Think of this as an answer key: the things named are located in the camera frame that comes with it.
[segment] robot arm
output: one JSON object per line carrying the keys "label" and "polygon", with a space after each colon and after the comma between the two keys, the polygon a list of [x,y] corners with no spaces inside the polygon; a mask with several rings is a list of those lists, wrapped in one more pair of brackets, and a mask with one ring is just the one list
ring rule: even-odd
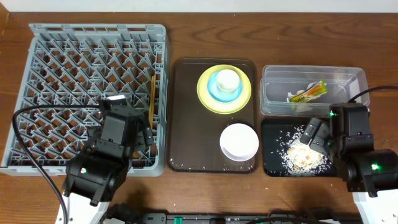
{"label": "robot arm", "polygon": [[330,106],[330,121],[312,118],[300,141],[329,157],[353,193],[367,223],[398,223],[398,155],[374,150],[368,108],[361,103]]}
{"label": "robot arm", "polygon": [[[100,110],[104,125],[88,130],[83,149],[67,164],[63,201],[69,222],[103,222],[109,202],[132,166],[132,153],[154,142],[148,117],[126,99],[102,101]],[[56,223],[63,223],[61,207]]]}

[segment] white wall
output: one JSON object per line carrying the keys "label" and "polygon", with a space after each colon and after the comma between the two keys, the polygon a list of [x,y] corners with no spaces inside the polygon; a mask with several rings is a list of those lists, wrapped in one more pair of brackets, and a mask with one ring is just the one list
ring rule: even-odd
{"label": "white wall", "polygon": [[10,12],[398,12],[398,0],[0,0]]}

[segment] plastic bin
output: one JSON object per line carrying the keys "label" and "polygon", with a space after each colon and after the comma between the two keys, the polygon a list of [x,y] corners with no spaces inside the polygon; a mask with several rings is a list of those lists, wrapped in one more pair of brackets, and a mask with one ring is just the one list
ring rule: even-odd
{"label": "plastic bin", "polygon": [[[30,24],[30,45],[16,109],[34,105],[95,105],[125,95],[149,110],[150,77],[156,76],[155,144],[134,152],[128,176],[158,176],[165,168],[170,43],[158,24]],[[65,174],[87,140],[86,128],[103,122],[99,110],[45,108],[18,117],[19,131],[49,175]],[[0,172],[40,175],[10,129]]]}
{"label": "plastic bin", "polygon": [[[293,95],[306,90],[308,84],[324,80],[328,93],[308,103],[288,103],[287,93]],[[327,117],[329,105],[347,102],[354,95],[368,89],[365,72],[361,68],[267,65],[260,85],[261,112],[274,116]],[[368,106],[369,95],[356,100]]]}

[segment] yellow candy wrapper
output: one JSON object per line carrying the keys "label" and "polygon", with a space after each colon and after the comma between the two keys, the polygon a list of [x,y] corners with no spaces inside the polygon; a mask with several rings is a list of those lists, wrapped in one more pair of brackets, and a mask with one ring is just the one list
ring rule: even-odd
{"label": "yellow candy wrapper", "polygon": [[300,90],[296,95],[287,93],[287,101],[289,103],[306,103],[320,97],[322,94],[328,93],[324,80],[314,82],[308,85],[307,90]]}

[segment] dish rack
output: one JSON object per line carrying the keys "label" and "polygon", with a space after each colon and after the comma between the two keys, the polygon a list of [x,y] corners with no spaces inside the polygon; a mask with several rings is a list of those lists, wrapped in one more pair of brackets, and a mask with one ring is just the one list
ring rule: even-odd
{"label": "dish rack", "polygon": [[[158,24],[30,24],[35,37],[15,111],[34,105],[96,105],[125,95],[149,110],[151,76],[156,77],[152,134],[155,143],[133,154],[128,176],[164,171],[170,43]],[[19,131],[49,175],[64,175],[69,159],[87,140],[86,129],[103,122],[95,108],[44,108],[22,113]],[[10,129],[0,172],[40,175]]]}

